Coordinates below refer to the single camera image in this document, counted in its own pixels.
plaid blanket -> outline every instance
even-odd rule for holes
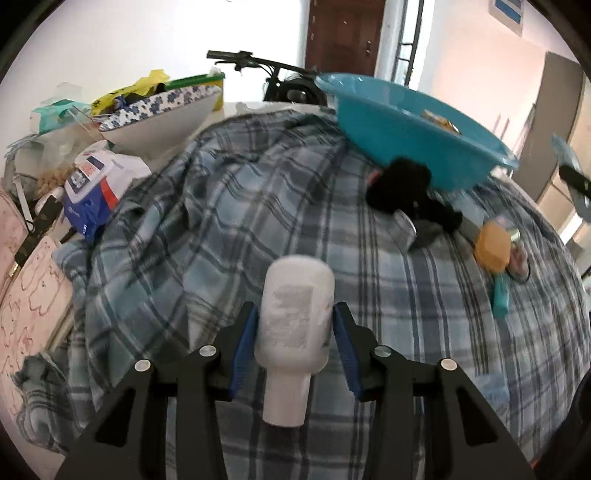
[[[66,452],[135,361],[170,362],[210,342],[244,301],[260,304],[273,260],[304,254],[333,269],[336,301],[379,342],[417,361],[454,358],[474,379],[500,376],[508,395],[496,407],[526,457],[539,457],[591,358],[569,253],[510,186],[490,179],[469,190],[489,215],[513,220],[531,258],[529,282],[509,282],[510,314],[496,320],[492,279],[459,234],[397,250],[390,218],[365,203],[374,168],[330,115],[243,116],[202,133],[128,192],[97,245],[55,253],[74,286],[75,327],[59,351],[29,357],[15,376],[23,435]],[[266,425],[263,392],[264,372],[253,365],[238,398],[217,405],[230,479],[361,477],[373,406],[353,400],[334,343],[302,428]],[[418,421],[417,477],[422,428]]]

blue floral pattern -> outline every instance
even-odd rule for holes
[[[99,130],[109,132],[125,127],[203,98],[217,95],[221,91],[221,88],[215,85],[195,85],[158,93],[114,113],[101,123]]]

brown wooden door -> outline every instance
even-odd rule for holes
[[[385,0],[311,0],[306,67],[374,75]]]

white plastic bottle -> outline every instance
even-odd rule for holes
[[[255,358],[267,369],[262,418],[280,427],[304,424],[310,378],[328,363],[335,276],[312,257],[282,257],[269,267]]]

yellow plastic bag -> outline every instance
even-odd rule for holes
[[[120,88],[114,92],[107,93],[99,99],[92,102],[92,115],[99,115],[105,108],[113,103],[119,95],[126,95],[127,93],[137,93],[138,95],[149,96],[153,93],[154,87],[159,83],[166,83],[170,80],[170,76],[164,73],[164,70],[152,70],[147,77],[140,78],[133,85]]]

